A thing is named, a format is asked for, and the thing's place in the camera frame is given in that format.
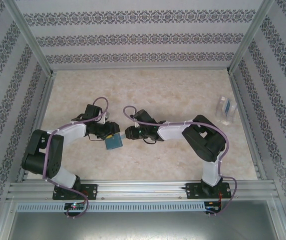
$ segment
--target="perforated metal strip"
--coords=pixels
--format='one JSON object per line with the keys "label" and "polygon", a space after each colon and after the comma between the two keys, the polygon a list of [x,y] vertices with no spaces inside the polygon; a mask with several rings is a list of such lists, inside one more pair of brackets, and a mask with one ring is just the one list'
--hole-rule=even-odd
{"label": "perforated metal strip", "polygon": [[[63,202],[20,203],[19,213],[58,213],[64,211]],[[136,213],[136,212],[189,212],[205,211],[203,201],[183,202],[91,202],[88,212],[92,213]]]}

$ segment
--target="damask pattern wall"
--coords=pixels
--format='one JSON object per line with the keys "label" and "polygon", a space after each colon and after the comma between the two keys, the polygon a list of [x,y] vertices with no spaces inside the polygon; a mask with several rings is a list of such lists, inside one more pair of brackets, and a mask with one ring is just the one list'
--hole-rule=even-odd
{"label": "damask pattern wall", "polygon": [[261,2],[16,1],[55,70],[225,68]]}
{"label": "damask pattern wall", "polygon": [[17,180],[46,80],[46,74],[0,0],[0,211],[8,183]]}
{"label": "damask pattern wall", "polygon": [[286,0],[276,0],[234,73],[269,179],[286,212]]}

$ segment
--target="robotic arm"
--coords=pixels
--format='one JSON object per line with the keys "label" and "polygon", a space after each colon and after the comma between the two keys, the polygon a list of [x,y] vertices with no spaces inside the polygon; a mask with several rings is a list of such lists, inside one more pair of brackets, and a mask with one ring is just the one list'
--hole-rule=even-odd
{"label": "robotic arm", "polygon": [[[140,110],[130,117],[140,122],[151,124],[168,124],[167,121],[156,122],[145,110]],[[218,174],[218,162],[225,149],[225,139],[217,131],[195,123],[206,123],[215,127],[206,117],[198,115],[195,119],[189,120],[185,125],[163,125],[150,126],[139,124],[130,126],[125,130],[126,138],[136,140],[144,139],[146,143],[155,144],[157,141],[166,141],[169,139],[185,139],[193,148],[195,153],[204,160],[202,184],[203,191],[210,195],[215,186],[221,182]]]}
{"label": "robotic arm", "polygon": [[[72,119],[74,122],[80,122],[97,117],[102,113],[98,106],[88,104],[85,113]],[[52,179],[59,185],[80,191],[80,178],[61,166],[63,147],[74,140],[88,135],[95,135],[96,138],[104,140],[110,135],[119,133],[120,129],[117,123],[106,121],[108,116],[104,114],[98,121],[79,123],[64,128],[53,135],[50,143],[48,165],[46,177]],[[48,139],[52,131],[35,130],[27,146],[22,168],[34,174],[43,174],[45,153],[41,150],[46,148]]]}

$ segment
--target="beige floor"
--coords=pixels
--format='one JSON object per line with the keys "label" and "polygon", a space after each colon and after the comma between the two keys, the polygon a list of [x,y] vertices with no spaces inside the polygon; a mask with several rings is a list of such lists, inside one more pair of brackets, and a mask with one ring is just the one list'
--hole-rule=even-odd
{"label": "beige floor", "polygon": [[[202,114],[230,140],[222,173],[238,180],[257,179],[238,113],[230,125],[215,117],[220,95],[234,98],[226,70],[59,71],[42,129],[68,123],[99,96],[108,98],[109,120],[117,122],[121,131],[133,124],[123,116],[126,105],[145,109],[156,121],[185,121]],[[103,100],[97,105],[105,107]],[[142,140],[124,139],[123,147],[106,150],[104,142],[84,137],[64,149],[62,164],[88,180],[198,180],[202,176],[202,160],[184,140],[147,145]]]}

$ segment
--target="purple cable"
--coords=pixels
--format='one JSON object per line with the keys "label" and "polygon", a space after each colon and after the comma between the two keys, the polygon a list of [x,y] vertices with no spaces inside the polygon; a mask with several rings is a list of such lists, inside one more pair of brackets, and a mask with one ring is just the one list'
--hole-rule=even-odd
{"label": "purple cable", "polygon": [[222,212],[224,212],[226,210],[226,208],[230,205],[231,201],[233,200],[234,196],[235,196],[235,193],[236,193],[236,190],[237,190],[237,181],[235,178],[233,178],[232,176],[228,177],[228,176],[223,176],[221,175],[221,163],[222,163],[222,158],[227,154],[228,150],[229,150],[229,141],[228,141],[228,138],[226,136],[225,133],[222,132],[222,130],[212,126],[212,125],[209,125],[209,124],[205,124],[203,122],[171,122],[171,123],[163,123],[163,124],[156,124],[156,123],[148,123],[148,122],[142,122],[142,121],[137,121],[136,119],[133,119],[131,118],[127,113],[126,113],[126,109],[128,108],[132,108],[135,110],[135,113],[137,112],[137,109],[134,107],[134,106],[131,106],[131,105],[128,105],[128,106],[125,106],[123,108],[123,113],[124,115],[129,118],[130,120],[132,120],[133,122],[136,122],[138,124],[143,124],[143,125],[150,125],[150,126],[157,126],[157,127],[160,127],[160,126],[180,126],[180,125],[184,125],[184,124],[193,124],[193,125],[199,125],[199,126],[206,126],[208,128],[211,128],[211,129],[214,129],[215,131],[217,131],[219,134],[222,135],[222,137],[225,139],[226,141],[226,149],[225,151],[223,152],[223,154],[221,155],[221,157],[218,159],[218,166],[217,166],[217,171],[218,171],[218,175],[221,177],[221,178],[224,178],[224,179],[232,179],[234,182],[235,182],[235,188],[234,188],[234,191],[232,193],[232,196],[231,198],[229,199],[229,201],[227,202],[226,206],[224,209],[222,209],[219,213],[217,214],[221,214]]}
{"label": "purple cable", "polygon": [[48,138],[47,145],[46,145],[45,162],[44,162],[44,169],[43,169],[43,179],[44,179],[45,181],[50,182],[51,184],[53,184],[53,185],[55,185],[55,186],[58,186],[58,187],[60,187],[60,188],[63,188],[63,189],[66,189],[66,190],[69,190],[69,191],[71,191],[71,192],[74,192],[74,193],[77,193],[77,194],[81,195],[82,197],[84,197],[84,199],[85,199],[85,201],[86,201],[86,207],[85,207],[84,211],[81,212],[80,214],[78,214],[77,216],[74,216],[73,219],[81,217],[81,216],[87,211],[88,206],[89,206],[88,198],[87,198],[87,196],[86,196],[85,194],[81,193],[80,191],[74,190],[74,189],[69,188],[69,187],[66,187],[66,186],[62,186],[62,185],[60,185],[60,184],[58,184],[58,183],[54,182],[53,180],[51,180],[51,179],[49,179],[49,178],[46,177],[49,147],[50,147],[50,144],[51,144],[53,135],[55,135],[58,131],[63,130],[63,129],[65,129],[65,128],[69,127],[69,126],[72,126],[72,125],[88,123],[88,122],[94,121],[94,120],[96,120],[96,119],[102,117],[102,116],[107,112],[109,103],[108,103],[107,98],[105,98],[105,97],[103,97],[103,96],[100,96],[100,97],[98,97],[98,98],[96,98],[96,99],[94,100],[93,105],[95,105],[95,103],[96,103],[97,100],[99,100],[99,99],[104,99],[104,100],[106,101],[106,108],[105,108],[105,110],[104,110],[100,115],[98,115],[97,117],[94,117],[94,118],[92,118],[92,119],[88,119],[88,120],[84,120],[84,121],[78,121],[78,122],[71,122],[71,123],[68,123],[68,124],[65,124],[65,125],[61,126],[60,128],[54,130],[54,131],[50,134],[50,136],[49,136],[49,138]]}

